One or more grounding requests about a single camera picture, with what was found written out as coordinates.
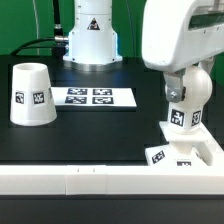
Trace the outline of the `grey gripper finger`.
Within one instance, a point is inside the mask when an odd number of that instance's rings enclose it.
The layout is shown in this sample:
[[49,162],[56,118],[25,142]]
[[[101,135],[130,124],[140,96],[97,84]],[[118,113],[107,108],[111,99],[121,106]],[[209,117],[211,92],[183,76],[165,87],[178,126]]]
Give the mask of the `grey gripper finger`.
[[205,78],[206,76],[209,76],[211,74],[211,71],[214,66],[214,62],[215,62],[214,57],[208,57],[199,62],[199,67],[201,69],[200,76],[202,78]]
[[176,72],[164,72],[166,99],[178,103],[184,100],[186,88],[183,85],[185,69]]

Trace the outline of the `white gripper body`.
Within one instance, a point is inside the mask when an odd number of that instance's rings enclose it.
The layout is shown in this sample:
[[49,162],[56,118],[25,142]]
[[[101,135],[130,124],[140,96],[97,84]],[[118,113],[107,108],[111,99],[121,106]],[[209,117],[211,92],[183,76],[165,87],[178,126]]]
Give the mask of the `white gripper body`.
[[224,52],[224,0],[147,0],[142,58],[175,72]]

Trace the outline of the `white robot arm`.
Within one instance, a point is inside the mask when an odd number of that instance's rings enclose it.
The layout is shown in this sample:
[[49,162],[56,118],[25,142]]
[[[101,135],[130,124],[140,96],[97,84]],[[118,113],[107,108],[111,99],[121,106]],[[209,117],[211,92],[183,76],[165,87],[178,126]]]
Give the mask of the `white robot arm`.
[[[112,28],[112,0],[74,0],[75,25],[68,35],[68,66],[101,71],[122,57]],[[184,97],[183,75],[195,63],[224,52],[224,0],[147,0],[142,58],[162,71],[167,99]]]

